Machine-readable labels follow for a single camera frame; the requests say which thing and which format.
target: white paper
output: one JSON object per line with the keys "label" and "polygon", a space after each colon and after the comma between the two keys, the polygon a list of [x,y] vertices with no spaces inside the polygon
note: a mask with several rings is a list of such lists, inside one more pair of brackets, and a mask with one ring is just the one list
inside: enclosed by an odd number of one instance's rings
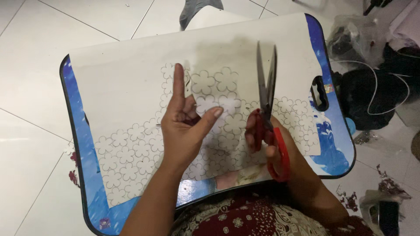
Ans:
{"label": "white paper", "polygon": [[110,207],[141,196],[160,165],[159,124],[176,62],[184,66],[186,95],[194,95],[199,114],[215,105],[225,108],[182,179],[202,180],[265,162],[264,150],[249,154],[244,139],[247,116],[260,107],[258,40],[266,77],[273,45],[278,49],[273,115],[302,154],[319,155],[308,91],[322,73],[302,13],[71,51]]}

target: scissors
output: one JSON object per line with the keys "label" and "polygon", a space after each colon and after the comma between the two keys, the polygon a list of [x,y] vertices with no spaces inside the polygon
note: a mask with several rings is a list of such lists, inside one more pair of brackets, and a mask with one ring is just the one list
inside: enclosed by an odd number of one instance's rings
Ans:
{"label": "scissors", "polygon": [[276,73],[277,73],[277,48],[274,45],[273,56],[271,58],[270,72],[268,73],[267,87],[265,86],[263,61],[261,59],[260,42],[257,44],[257,73],[258,73],[258,88],[260,91],[260,115],[257,117],[257,132],[256,140],[259,146],[261,141],[264,139],[265,130],[269,130],[274,134],[274,138],[277,141],[278,150],[281,154],[281,166],[283,167],[283,173],[280,175],[274,170],[273,163],[267,162],[267,169],[271,177],[277,182],[287,182],[290,179],[290,159],[287,152],[286,144],[284,143],[279,128],[274,128],[270,118],[271,111],[273,109],[274,100],[274,88],[276,85]]}

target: patterned fabric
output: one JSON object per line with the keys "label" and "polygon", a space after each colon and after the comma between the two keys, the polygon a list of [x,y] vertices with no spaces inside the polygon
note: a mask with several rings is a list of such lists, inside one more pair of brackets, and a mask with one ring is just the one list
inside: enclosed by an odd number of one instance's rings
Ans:
{"label": "patterned fabric", "polygon": [[231,196],[215,204],[200,204],[186,210],[175,222],[172,232],[172,236],[217,235],[371,236],[373,232],[359,217],[349,217],[345,225],[325,229],[300,211],[256,193]]}

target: white tiled floor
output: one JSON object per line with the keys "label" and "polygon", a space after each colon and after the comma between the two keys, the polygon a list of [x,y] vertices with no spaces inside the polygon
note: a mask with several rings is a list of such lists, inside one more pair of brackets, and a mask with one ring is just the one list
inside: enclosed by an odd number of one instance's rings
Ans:
{"label": "white tiled floor", "polygon": [[[267,18],[304,11],[315,16],[327,38],[334,16],[362,12],[362,1],[222,0],[226,11]],[[63,154],[72,141],[59,65],[69,49],[179,31],[184,0],[0,0],[0,234],[92,235],[84,224],[80,190],[68,178],[74,162]],[[326,180],[332,192],[377,189],[376,166],[413,196],[406,201],[402,232],[418,230],[420,163],[410,154],[417,129],[398,117],[378,131],[394,155],[357,147],[349,175]]]}

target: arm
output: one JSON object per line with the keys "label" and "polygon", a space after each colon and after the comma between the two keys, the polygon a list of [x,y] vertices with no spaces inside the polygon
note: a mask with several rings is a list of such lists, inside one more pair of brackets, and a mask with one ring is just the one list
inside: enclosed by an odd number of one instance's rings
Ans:
{"label": "arm", "polygon": [[[250,151],[255,151],[255,139],[253,128],[255,118],[258,113],[252,113],[248,118],[246,139]],[[307,216],[317,220],[325,227],[330,224],[341,223],[348,216],[347,210],[340,201],[325,187],[318,175],[312,170],[305,158],[302,156],[293,141],[289,131],[280,122],[271,117],[274,127],[280,129],[290,158],[290,180],[288,187],[294,201],[302,208],[302,212]],[[272,140],[268,140],[270,135],[266,135],[265,142],[270,146],[266,149],[267,159],[274,163],[277,173],[282,172],[280,166],[281,155]]]}
{"label": "arm", "polygon": [[130,213],[121,236],[170,233],[182,174],[198,155],[203,138],[222,112],[223,108],[214,107],[200,119],[194,97],[184,97],[184,69],[176,64],[173,95],[161,122],[164,158]]}

